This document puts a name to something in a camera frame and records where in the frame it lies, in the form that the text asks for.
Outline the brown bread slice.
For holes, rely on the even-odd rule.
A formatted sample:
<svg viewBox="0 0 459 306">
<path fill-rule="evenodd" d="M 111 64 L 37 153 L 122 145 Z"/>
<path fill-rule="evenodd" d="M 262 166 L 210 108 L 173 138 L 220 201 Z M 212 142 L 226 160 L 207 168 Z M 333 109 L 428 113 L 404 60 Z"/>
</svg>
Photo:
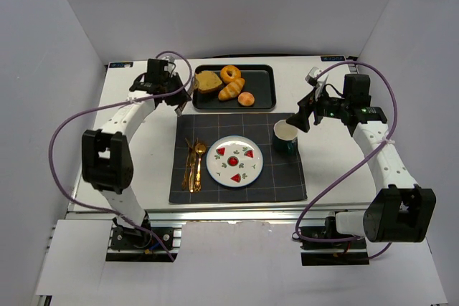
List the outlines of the brown bread slice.
<svg viewBox="0 0 459 306">
<path fill-rule="evenodd" d="M 202 71 L 195 75 L 197 91 L 206 94 L 218 90 L 223 86 L 223 81 L 212 71 Z"/>
</svg>

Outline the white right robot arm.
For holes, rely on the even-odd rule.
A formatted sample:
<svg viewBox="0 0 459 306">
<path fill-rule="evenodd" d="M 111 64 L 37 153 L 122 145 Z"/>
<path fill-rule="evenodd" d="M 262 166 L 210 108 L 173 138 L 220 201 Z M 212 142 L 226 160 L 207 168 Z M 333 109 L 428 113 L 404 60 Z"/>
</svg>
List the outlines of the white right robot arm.
<svg viewBox="0 0 459 306">
<path fill-rule="evenodd" d="M 371 106 L 368 75 L 347 74 L 343 92 L 331 97 L 320 70 L 306 76 L 312 86 L 299 110 L 287 123 L 307 132 L 309 117 L 318 125 L 323 118 L 339 119 L 365 156 L 376 196 L 364 211 L 337 211 L 326 219 L 325 240 L 342 242 L 357 237 L 371 242 L 421 242 L 432 218 L 436 196 L 410 175 L 397 149 L 389 140 L 387 118 L 380 107 Z"/>
</svg>

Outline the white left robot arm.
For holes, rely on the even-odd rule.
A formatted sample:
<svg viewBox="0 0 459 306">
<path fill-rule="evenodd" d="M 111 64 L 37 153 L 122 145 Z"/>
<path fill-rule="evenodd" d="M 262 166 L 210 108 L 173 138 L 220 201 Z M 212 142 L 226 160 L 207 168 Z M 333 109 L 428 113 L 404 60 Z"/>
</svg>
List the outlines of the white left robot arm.
<svg viewBox="0 0 459 306">
<path fill-rule="evenodd" d="M 146 71 L 129 88 L 126 101 L 97 130 L 82 135 L 82 178 L 99 191 L 125 229 L 146 228 L 146 211 L 131 187 L 133 160 L 129 143 L 144 120 L 164 102 L 180 116 L 191 100 L 194 81 L 184 84 L 175 71 L 175 59 L 157 57 L 147 61 Z"/>
</svg>

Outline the striped croissant bread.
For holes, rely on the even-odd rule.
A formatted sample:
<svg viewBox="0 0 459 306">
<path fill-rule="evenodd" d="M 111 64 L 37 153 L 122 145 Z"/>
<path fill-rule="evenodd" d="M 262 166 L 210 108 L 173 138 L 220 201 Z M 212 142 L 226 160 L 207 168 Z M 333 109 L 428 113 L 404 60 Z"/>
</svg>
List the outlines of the striped croissant bread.
<svg viewBox="0 0 459 306">
<path fill-rule="evenodd" d="M 245 80 L 243 78 L 237 78 L 219 92 L 219 101 L 227 101 L 236 98 L 242 92 L 244 86 Z"/>
</svg>

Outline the small round bread bun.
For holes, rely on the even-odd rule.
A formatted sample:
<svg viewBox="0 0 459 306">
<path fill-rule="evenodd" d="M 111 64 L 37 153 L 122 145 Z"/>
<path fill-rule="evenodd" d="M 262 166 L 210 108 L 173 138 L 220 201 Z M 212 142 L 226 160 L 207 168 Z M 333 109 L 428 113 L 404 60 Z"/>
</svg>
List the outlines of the small round bread bun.
<svg viewBox="0 0 459 306">
<path fill-rule="evenodd" d="M 237 101 L 241 106 L 251 107 L 255 103 L 255 96 L 250 92 L 241 92 Z"/>
</svg>

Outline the white and green mug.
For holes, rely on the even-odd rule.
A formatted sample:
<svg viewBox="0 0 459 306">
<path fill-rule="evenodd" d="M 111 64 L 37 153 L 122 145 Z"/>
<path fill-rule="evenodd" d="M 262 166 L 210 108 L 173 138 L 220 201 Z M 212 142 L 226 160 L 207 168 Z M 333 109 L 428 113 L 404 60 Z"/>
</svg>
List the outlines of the white and green mug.
<svg viewBox="0 0 459 306">
<path fill-rule="evenodd" d="M 298 139 L 298 129 L 290 125 L 286 120 L 280 120 L 273 127 L 273 147 L 286 155 L 292 155 L 295 151 Z"/>
</svg>

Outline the gold spoon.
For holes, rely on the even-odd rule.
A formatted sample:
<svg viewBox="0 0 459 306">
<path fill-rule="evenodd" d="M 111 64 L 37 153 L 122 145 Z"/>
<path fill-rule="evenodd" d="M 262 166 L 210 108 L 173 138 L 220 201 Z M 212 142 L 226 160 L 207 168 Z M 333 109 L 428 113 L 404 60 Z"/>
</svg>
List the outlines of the gold spoon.
<svg viewBox="0 0 459 306">
<path fill-rule="evenodd" d="M 197 170 L 196 170 L 196 176 L 195 176 L 195 181 L 194 181 L 194 191 L 195 192 L 200 192 L 201 191 L 201 164 L 202 164 L 202 156 L 206 153 L 207 147 L 205 144 L 198 142 L 195 146 L 195 152 L 198 157 L 198 163 L 197 163 Z"/>
</svg>

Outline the orange bagel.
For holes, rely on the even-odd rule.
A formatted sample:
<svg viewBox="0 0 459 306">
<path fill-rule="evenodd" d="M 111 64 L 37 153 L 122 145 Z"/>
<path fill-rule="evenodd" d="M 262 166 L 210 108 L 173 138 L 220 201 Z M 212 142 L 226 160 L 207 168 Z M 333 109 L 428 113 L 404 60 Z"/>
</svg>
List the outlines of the orange bagel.
<svg viewBox="0 0 459 306">
<path fill-rule="evenodd" d="M 227 65 L 224 66 L 220 71 L 220 78 L 222 79 L 224 84 L 229 84 L 234 82 L 235 80 L 241 78 L 240 70 L 235 67 L 234 65 Z"/>
</svg>

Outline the black baking tray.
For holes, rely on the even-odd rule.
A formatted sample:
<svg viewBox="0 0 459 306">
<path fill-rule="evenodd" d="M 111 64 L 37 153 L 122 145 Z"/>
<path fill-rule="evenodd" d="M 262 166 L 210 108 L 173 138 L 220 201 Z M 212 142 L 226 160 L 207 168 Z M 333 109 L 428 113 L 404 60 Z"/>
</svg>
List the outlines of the black baking tray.
<svg viewBox="0 0 459 306">
<path fill-rule="evenodd" d="M 269 112 L 276 105 L 274 72 L 266 64 L 236 64 L 235 67 L 245 79 L 243 92 L 255 96 L 255 102 L 249 107 L 242 106 L 237 99 L 220 101 L 218 92 L 202 94 L 198 90 L 193 94 L 193 106 L 196 110 L 210 113 L 246 113 Z"/>
</svg>

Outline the dark grey checked placemat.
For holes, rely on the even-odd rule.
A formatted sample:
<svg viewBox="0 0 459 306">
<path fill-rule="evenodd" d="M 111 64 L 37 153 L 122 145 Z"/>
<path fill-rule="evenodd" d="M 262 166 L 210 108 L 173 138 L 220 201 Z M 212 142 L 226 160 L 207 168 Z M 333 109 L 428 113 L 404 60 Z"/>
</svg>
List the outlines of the dark grey checked placemat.
<svg viewBox="0 0 459 306">
<path fill-rule="evenodd" d="M 174 163 L 171 175 L 169 202 L 172 204 L 229 204 L 258 202 L 290 202 L 307 198 L 300 153 L 277 152 L 272 144 L 273 127 L 288 117 L 286 113 L 238 113 L 183 115 L 177 120 Z M 238 135 L 253 141 L 262 151 L 264 166 L 260 176 L 248 186 L 229 188 L 212 179 L 206 168 L 206 153 L 202 156 L 200 192 L 184 191 L 184 177 L 188 146 L 196 139 L 207 150 L 217 140 Z"/>
</svg>

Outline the gold fork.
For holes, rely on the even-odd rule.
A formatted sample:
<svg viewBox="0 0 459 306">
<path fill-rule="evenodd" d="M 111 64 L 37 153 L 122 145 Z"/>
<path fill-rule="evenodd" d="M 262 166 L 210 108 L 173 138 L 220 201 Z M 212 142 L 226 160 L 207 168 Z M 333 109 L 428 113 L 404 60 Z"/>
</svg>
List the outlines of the gold fork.
<svg viewBox="0 0 459 306">
<path fill-rule="evenodd" d="M 188 146 L 188 153 L 187 153 L 187 157 L 186 157 L 186 166 L 185 166 L 185 170 L 184 170 L 184 177 L 183 177 L 183 180 L 182 180 L 182 183 L 181 183 L 181 188 L 182 188 L 183 191 L 187 188 L 187 185 L 188 185 L 189 159 L 190 159 L 190 156 L 191 156 L 191 153 L 192 153 L 192 150 L 193 150 L 192 144 L 190 143 L 189 139 L 185 138 L 185 141 L 186 141 L 186 144 Z"/>
</svg>

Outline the white watermelon pattern plate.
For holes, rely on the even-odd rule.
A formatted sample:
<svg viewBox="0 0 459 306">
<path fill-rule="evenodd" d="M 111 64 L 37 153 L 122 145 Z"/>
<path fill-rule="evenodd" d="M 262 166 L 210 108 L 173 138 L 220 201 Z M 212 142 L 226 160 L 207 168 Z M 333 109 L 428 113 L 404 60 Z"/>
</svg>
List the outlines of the white watermelon pattern plate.
<svg viewBox="0 0 459 306">
<path fill-rule="evenodd" d="M 262 151 L 246 137 L 230 135 L 214 142 L 206 153 L 206 168 L 214 181 L 229 188 L 250 185 L 264 166 Z"/>
</svg>

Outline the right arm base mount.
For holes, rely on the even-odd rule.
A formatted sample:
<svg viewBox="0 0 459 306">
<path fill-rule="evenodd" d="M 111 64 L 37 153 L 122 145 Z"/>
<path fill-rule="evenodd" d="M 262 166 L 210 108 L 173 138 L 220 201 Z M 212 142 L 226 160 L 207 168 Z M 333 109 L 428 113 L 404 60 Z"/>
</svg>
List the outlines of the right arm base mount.
<svg viewBox="0 0 459 306">
<path fill-rule="evenodd" d="M 313 239 L 348 239 L 351 235 L 336 230 L 334 213 L 319 224 L 303 223 L 300 233 Z M 301 245 L 301 264 L 304 267 L 332 267 L 368 265 L 369 255 L 365 239 L 349 242 L 311 242 L 298 240 Z"/>
</svg>

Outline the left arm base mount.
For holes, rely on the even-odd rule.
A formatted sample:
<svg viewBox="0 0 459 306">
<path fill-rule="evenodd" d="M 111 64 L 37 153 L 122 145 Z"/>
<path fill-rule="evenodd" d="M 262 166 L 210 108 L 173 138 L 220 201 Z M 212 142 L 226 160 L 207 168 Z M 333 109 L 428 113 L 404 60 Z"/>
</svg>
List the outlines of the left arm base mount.
<svg viewBox="0 0 459 306">
<path fill-rule="evenodd" d="M 155 233 L 158 238 L 137 228 L 121 226 L 114 218 L 105 260 L 107 262 L 172 263 L 164 247 L 174 259 L 177 257 L 181 227 L 160 224 L 157 221 L 148 222 L 148 219 L 145 219 L 142 225 Z"/>
</svg>

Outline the aluminium table edge rail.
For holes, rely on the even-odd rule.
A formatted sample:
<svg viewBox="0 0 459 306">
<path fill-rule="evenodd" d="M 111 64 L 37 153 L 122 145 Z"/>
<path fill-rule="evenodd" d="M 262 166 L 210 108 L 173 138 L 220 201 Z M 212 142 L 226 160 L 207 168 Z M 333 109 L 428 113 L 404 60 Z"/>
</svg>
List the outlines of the aluminium table edge rail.
<svg viewBox="0 0 459 306">
<path fill-rule="evenodd" d="M 306 215 L 305 219 L 322 219 L 329 212 L 339 210 L 363 211 L 369 203 L 353 204 L 315 204 Z M 185 207 L 168 209 L 149 209 L 146 213 L 152 221 L 246 221 L 246 220 L 296 220 L 306 204 L 255 204 L 255 205 L 218 205 L 217 207 Z M 65 219 L 112 219 L 114 214 L 98 211 L 68 211 Z"/>
</svg>

